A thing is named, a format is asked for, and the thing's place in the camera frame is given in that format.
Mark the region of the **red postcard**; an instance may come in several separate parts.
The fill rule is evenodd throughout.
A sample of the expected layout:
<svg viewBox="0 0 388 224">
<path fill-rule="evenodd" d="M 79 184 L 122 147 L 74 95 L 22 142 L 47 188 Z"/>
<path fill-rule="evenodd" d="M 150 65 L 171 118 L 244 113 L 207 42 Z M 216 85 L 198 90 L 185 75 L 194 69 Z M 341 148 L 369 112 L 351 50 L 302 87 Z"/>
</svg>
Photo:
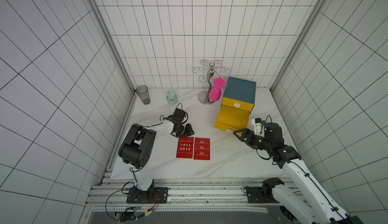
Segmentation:
<svg viewBox="0 0 388 224">
<path fill-rule="evenodd" d="M 194 160 L 210 160 L 210 139 L 195 138 L 194 140 Z"/>
<path fill-rule="evenodd" d="M 194 137 L 179 138 L 176 158 L 192 159 L 194 153 Z"/>
</svg>

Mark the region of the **yellow drawer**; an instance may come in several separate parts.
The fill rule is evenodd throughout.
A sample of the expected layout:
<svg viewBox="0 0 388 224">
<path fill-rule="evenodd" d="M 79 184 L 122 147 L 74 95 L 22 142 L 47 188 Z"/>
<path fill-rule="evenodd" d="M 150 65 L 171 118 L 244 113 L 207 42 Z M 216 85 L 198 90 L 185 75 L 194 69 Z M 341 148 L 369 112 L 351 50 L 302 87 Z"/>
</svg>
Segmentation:
<svg viewBox="0 0 388 224">
<path fill-rule="evenodd" d="M 234 132 L 248 127 L 250 112 L 222 105 L 215 128 L 221 131 Z"/>
<path fill-rule="evenodd" d="M 239 101 L 239 100 L 225 98 L 225 97 L 222 99 L 222 105 L 248 111 L 248 112 L 251 112 L 254 108 L 254 103 L 247 103 L 244 101 Z"/>
</svg>

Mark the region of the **yellow top drawer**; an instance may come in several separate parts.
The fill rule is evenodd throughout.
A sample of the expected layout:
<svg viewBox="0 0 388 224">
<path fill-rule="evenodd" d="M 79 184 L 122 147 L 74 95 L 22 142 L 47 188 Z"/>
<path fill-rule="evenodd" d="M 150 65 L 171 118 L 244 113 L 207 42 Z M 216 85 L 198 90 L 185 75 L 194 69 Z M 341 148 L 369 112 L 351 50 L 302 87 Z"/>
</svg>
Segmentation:
<svg viewBox="0 0 388 224">
<path fill-rule="evenodd" d="M 248 111 L 248 112 L 251 112 L 254 108 L 254 103 L 247 103 L 244 101 L 239 101 L 239 100 L 225 98 L 225 97 L 222 99 L 222 105 Z"/>
</svg>

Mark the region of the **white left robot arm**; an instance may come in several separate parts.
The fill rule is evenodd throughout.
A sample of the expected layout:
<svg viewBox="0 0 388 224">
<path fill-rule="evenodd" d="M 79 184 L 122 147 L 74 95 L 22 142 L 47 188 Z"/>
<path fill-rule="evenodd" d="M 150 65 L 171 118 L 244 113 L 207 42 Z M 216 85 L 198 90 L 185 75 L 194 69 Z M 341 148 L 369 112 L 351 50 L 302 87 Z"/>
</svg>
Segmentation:
<svg viewBox="0 0 388 224">
<path fill-rule="evenodd" d="M 153 187 L 154 180 L 141 171 L 151 158 L 155 141 L 163 136 L 171 135 L 181 139 L 194 135 L 192 126 L 188 123 L 189 115 L 180 108 L 167 117 L 160 117 L 160 122 L 151 126 L 134 124 L 124 138 L 118 156 L 125 164 L 130 165 L 130 171 L 135 178 L 135 187 L 143 192 Z"/>
</svg>

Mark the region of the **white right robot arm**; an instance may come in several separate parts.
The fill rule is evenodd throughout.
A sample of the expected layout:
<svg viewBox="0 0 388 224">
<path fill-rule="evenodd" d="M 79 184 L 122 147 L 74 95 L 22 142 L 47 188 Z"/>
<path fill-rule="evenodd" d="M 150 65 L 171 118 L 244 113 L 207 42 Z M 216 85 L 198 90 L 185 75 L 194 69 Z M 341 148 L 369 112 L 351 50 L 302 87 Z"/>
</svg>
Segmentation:
<svg viewBox="0 0 388 224">
<path fill-rule="evenodd" d="M 269 178 L 261 187 L 248 187 L 249 202 L 280 203 L 301 224 L 360 224 L 358 216 L 348 214 L 310 172 L 301 155 L 284 143 L 282 128 L 276 123 L 241 129 L 233 133 L 253 150 L 266 151 L 268 159 L 282 169 L 305 197 L 302 201 L 280 178 Z"/>
</svg>

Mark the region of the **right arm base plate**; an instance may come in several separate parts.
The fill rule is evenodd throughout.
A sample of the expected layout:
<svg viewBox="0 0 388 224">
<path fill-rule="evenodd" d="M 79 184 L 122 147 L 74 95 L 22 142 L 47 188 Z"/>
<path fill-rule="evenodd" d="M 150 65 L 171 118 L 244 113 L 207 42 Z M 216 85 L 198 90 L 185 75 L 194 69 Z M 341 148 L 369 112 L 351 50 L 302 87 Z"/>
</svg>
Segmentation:
<svg viewBox="0 0 388 224">
<path fill-rule="evenodd" d="M 248 203 L 277 203 L 272 196 L 271 190 L 264 187 L 249 187 L 245 186 L 243 192 L 246 194 Z"/>
</svg>

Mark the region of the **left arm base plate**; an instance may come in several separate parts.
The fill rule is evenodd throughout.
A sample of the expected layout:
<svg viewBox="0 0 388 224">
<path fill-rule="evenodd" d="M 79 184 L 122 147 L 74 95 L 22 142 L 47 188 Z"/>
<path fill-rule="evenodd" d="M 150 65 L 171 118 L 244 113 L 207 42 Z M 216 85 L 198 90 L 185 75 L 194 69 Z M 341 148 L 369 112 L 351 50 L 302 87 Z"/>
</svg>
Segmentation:
<svg viewBox="0 0 388 224">
<path fill-rule="evenodd" d="M 141 191 L 136 187 L 131 187 L 127 194 L 127 204 L 147 204 L 157 202 L 164 204 L 167 202 L 169 189 L 167 187 L 150 187 L 147 191 Z"/>
</svg>

